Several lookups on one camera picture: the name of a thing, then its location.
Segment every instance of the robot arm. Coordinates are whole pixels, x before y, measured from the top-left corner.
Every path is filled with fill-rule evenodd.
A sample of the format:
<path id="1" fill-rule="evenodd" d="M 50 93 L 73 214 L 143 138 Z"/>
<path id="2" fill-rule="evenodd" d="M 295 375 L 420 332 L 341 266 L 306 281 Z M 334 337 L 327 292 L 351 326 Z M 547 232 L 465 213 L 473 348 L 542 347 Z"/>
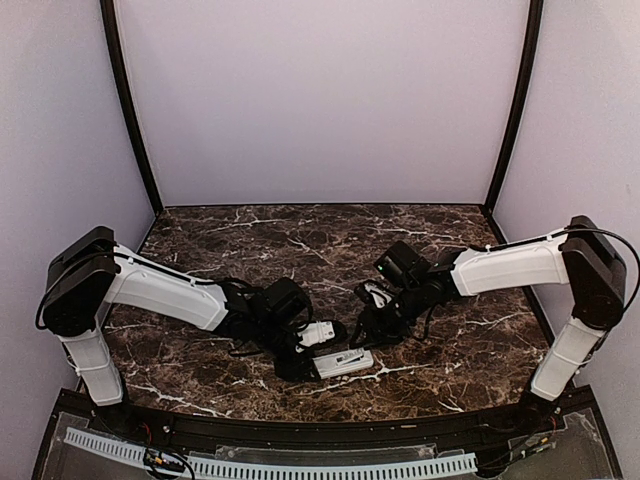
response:
<path id="1" fill-rule="evenodd" d="M 339 322 L 294 324 L 305 309 L 310 320 L 311 302 L 288 278 L 265 289 L 235 279 L 198 279 L 135 254 L 114 241 L 113 231 L 97 227 L 53 260 L 37 317 L 42 314 L 44 322 L 39 328 L 51 330 L 63 343 L 98 406 L 124 397 L 100 329 L 101 317 L 118 303 L 253 341 L 273 354 L 276 375 L 285 380 L 328 378 L 372 363 L 368 352 L 313 356 L 314 347 L 342 340 L 346 330 Z"/>
<path id="2" fill-rule="evenodd" d="M 377 282 L 365 282 L 356 289 L 367 307 L 351 347 L 399 343 L 425 311 L 462 296 L 569 283 L 576 302 L 571 317 L 524 394 L 538 403 L 553 402 L 624 313 L 624 261 L 593 230 L 597 228 L 587 217 L 575 217 L 566 229 L 544 237 L 468 248 L 433 265 L 397 242 L 375 265 L 400 291 L 392 294 Z M 364 339 L 358 341 L 361 334 Z"/>

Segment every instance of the white perforated rail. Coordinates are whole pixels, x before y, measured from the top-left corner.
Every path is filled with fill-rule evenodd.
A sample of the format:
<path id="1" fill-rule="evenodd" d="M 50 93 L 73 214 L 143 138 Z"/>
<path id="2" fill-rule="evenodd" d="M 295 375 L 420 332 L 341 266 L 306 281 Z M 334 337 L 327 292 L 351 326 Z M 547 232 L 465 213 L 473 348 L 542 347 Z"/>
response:
<path id="1" fill-rule="evenodd" d="M 144 447 L 69 427 L 65 443 L 110 460 L 145 468 Z M 236 463 L 191 456 L 198 479 L 230 480 L 419 480 L 477 471 L 473 453 L 415 462 L 352 467 L 307 467 Z"/>

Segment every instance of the black pole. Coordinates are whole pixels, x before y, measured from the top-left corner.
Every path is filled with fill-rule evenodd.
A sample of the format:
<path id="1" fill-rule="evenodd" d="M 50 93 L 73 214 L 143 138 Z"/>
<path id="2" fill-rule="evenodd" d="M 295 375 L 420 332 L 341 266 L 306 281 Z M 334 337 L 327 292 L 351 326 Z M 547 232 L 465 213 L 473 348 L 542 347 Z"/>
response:
<path id="1" fill-rule="evenodd" d="M 529 3 L 529 18 L 527 20 L 527 31 L 522 47 L 522 58 L 520 59 L 520 70 L 518 71 L 516 90 L 513 94 L 509 120 L 507 121 L 507 128 L 504 132 L 504 138 L 502 139 L 502 147 L 498 155 L 496 169 L 493 172 L 489 193 L 484 202 L 484 207 L 489 213 L 493 213 L 493 209 L 498 202 L 500 190 L 502 189 L 505 176 L 507 175 L 507 169 L 509 168 L 513 147 L 518 136 L 518 128 L 520 127 L 520 120 L 522 119 L 522 112 L 524 111 L 524 104 L 527 99 L 527 91 L 529 90 L 533 61 L 536 56 L 543 3 L 543 0 L 531 0 Z"/>
<path id="2" fill-rule="evenodd" d="M 113 77 L 116 81 L 118 96 L 120 97 L 120 107 L 124 121 L 129 132 L 129 140 L 133 147 L 133 153 L 136 157 L 136 163 L 142 176 L 144 188 L 147 191 L 149 202 L 156 215 L 164 210 L 158 186 L 153 178 L 149 157 L 142 141 L 140 133 L 140 125 L 138 125 L 138 117 L 133 106 L 133 97 L 129 88 L 129 80 L 124 66 L 124 57 L 122 55 L 122 45 L 120 44 L 120 36 L 118 35 L 118 24 L 116 21 L 116 11 L 113 0 L 100 0 L 102 8 L 102 22 L 104 23 L 104 33 L 107 38 L 107 47 L 109 49 L 109 57 L 111 58 L 111 68 L 113 69 Z"/>

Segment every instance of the white wall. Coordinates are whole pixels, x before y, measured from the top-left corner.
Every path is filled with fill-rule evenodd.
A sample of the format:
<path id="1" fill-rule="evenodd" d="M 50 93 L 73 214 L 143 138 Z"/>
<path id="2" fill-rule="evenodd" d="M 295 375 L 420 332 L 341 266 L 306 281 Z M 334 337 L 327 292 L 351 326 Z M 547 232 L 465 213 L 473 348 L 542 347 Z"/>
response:
<path id="1" fill-rule="evenodd" d="M 586 214 L 640 248 L 639 206 L 640 4 L 546 2 L 497 220 L 515 240 Z M 637 273 L 624 254 L 630 290 Z M 571 310 L 570 291 L 545 287 L 538 294 L 559 331 Z M 593 386 L 625 478 L 640 472 L 639 317 L 640 302 L 578 377 Z"/>
<path id="2" fill-rule="evenodd" d="M 120 0 L 168 205 L 484 201 L 527 0 Z"/>
<path id="3" fill-rule="evenodd" d="M 120 112 L 98 1 L 0 2 L 0 458 L 30 478 L 61 386 L 34 327 L 49 261 L 98 224 L 137 246 L 152 221 Z"/>

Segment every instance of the marble tabletop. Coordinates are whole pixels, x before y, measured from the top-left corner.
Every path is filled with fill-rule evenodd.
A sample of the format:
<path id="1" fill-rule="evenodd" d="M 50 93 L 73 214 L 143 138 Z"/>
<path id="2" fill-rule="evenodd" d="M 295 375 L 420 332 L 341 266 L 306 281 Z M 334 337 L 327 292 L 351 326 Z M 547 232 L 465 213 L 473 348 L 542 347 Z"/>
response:
<path id="1" fill-rule="evenodd" d="M 476 206 L 176 207 L 141 254 L 202 278 L 267 286 L 290 277 L 314 318 L 352 332 L 362 308 L 353 288 L 379 279 L 372 263 L 396 240 L 428 259 L 496 242 Z M 437 308 L 426 341 L 374 350 L 372 368 L 317 383 L 286 383 L 267 355 L 232 358 L 231 341 L 133 307 L 116 306 L 104 331 L 134 403 L 248 420 L 389 420 L 513 403 L 547 349 L 520 289 Z"/>

